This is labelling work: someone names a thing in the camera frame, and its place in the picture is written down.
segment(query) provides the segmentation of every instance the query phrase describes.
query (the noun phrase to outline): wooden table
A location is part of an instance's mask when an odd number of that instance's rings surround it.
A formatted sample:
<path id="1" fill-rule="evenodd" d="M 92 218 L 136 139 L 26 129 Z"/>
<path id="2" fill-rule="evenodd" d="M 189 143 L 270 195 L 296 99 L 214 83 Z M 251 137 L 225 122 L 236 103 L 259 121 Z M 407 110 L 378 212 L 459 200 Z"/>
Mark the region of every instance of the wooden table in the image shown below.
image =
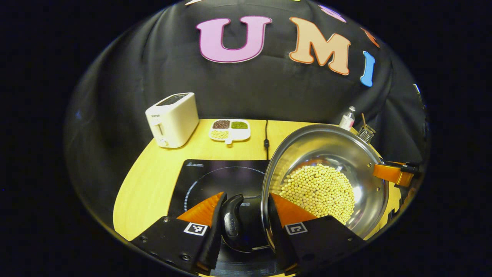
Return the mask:
<path id="1" fill-rule="evenodd" d="M 234 141 L 227 146 L 224 142 L 208 137 L 214 119 L 201 119 L 189 141 L 176 149 L 161 148 L 154 139 L 147 145 L 133 164 L 121 185 L 113 211 L 115 231 L 131 241 L 160 217 L 167 215 L 174 186 L 187 159 L 197 160 L 265 160 L 266 120 L 248 120 L 251 137 L 244 141 Z M 314 123 L 269 120 L 267 126 L 270 141 L 269 159 L 280 143 L 293 131 Z M 398 210 L 400 190 L 390 183 L 387 215 Z M 383 216 L 376 228 L 366 237 L 369 238 L 388 220 Z"/>

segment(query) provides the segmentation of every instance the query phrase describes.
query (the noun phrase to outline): black fabric backdrop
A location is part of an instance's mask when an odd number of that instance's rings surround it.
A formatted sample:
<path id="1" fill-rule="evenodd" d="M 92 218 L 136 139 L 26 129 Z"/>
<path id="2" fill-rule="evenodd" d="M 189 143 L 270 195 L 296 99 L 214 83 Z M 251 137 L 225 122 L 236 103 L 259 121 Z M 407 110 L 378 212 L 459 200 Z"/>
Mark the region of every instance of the black fabric backdrop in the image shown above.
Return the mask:
<path id="1" fill-rule="evenodd" d="M 325 5 L 366 26 L 401 57 L 429 104 L 434 144 L 423 187 L 400 221 L 375 243 L 320 275 L 435 276 L 458 271 L 482 275 L 476 262 L 486 264 L 482 253 L 487 220 L 477 211 L 486 194 L 477 193 L 482 183 L 470 178 L 487 175 L 486 164 L 477 162 L 485 155 L 486 144 L 480 139 L 486 136 L 477 130 L 487 126 L 488 109 L 486 101 L 474 99 L 485 87 L 486 79 L 480 76 L 484 59 L 471 54 L 479 53 L 477 48 L 484 44 L 468 43 L 466 38 L 482 41 L 484 9 L 473 2 Z M 1 194 L 5 204 L 1 233 L 7 242 L 3 272 L 174 276 L 96 223 L 71 187 L 62 151 L 62 126 L 75 84 L 108 44 L 167 3 L 60 1 L 19 6 L 8 1 L 4 6 L 4 68 L 14 78 L 5 75 L 4 106 L 11 118 L 5 125 L 7 182 Z M 159 96 L 149 96 L 148 101 L 154 98 Z M 389 110 L 398 106 L 390 96 L 388 101 Z M 469 110 L 474 120 L 466 117 Z M 472 173 L 462 164 L 473 164 Z"/>
<path id="2" fill-rule="evenodd" d="M 236 49 L 246 42 L 246 28 L 239 21 L 245 15 L 273 20 L 266 26 L 259 56 L 233 64 L 201 56 L 196 25 L 230 18 L 223 43 Z M 350 41 L 349 75 L 317 62 L 306 65 L 288 58 L 297 40 L 291 16 L 313 22 L 326 37 L 337 33 Z M 347 23 L 310 1 L 215 0 L 173 5 L 132 26 L 89 67 L 67 112 L 66 159 L 86 204 L 112 228 L 119 187 L 152 139 L 145 110 L 182 92 L 195 93 L 200 118 L 338 124 L 353 105 L 357 108 L 354 127 L 362 125 L 363 112 L 376 130 L 373 146 L 384 159 L 422 162 L 425 114 L 413 86 L 417 82 L 384 40 L 376 37 L 381 46 L 377 48 L 361 25 L 342 16 Z M 377 62 L 371 87 L 359 81 L 364 50 Z"/>

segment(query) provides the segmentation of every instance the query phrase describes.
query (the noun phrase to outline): white divided plate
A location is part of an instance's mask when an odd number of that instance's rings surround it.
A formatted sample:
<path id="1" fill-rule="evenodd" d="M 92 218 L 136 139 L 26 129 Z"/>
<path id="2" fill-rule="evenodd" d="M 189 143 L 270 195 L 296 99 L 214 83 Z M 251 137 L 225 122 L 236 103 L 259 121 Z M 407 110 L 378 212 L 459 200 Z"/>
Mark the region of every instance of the white divided plate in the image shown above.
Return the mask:
<path id="1" fill-rule="evenodd" d="M 214 129 L 214 124 L 217 121 L 220 120 L 228 120 L 230 121 L 229 128 L 228 129 Z M 232 123 L 233 122 L 244 122 L 247 124 L 247 129 L 233 129 L 232 128 Z M 223 138 L 213 138 L 212 137 L 212 131 L 217 130 L 217 131 L 228 131 L 229 132 L 229 137 L 226 139 Z M 231 144 L 232 141 L 234 140 L 245 140 L 248 139 L 251 136 L 251 128 L 249 126 L 249 122 L 243 119 L 218 119 L 212 123 L 210 126 L 210 131 L 209 131 L 209 137 L 213 140 L 217 141 L 225 141 L 226 144 Z"/>

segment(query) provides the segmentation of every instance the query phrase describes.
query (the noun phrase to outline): letter u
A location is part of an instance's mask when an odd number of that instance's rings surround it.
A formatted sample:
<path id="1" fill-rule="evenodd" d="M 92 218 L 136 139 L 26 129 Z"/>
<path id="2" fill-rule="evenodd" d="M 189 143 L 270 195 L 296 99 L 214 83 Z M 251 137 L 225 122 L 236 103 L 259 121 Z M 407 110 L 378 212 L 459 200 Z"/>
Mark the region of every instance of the letter u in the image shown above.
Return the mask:
<path id="1" fill-rule="evenodd" d="M 240 63 L 258 56 L 265 42 L 265 27 L 272 19 L 245 16 L 240 21 L 246 23 L 246 43 L 238 49 L 228 49 L 222 44 L 224 26 L 231 22 L 230 19 L 216 18 L 198 24 L 202 56 L 216 63 Z"/>

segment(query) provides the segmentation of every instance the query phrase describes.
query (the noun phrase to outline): red beans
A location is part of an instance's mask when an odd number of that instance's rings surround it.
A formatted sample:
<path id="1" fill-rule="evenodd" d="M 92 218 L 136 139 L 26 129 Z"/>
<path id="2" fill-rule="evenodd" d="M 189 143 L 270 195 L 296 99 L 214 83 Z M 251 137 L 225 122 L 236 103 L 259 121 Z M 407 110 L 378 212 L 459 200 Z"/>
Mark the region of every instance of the red beans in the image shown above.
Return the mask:
<path id="1" fill-rule="evenodd" d="M 228 129 L 231 122 L 229 120 L 217 120 L 214 122 L 212 128 L 214 129 Z"/>

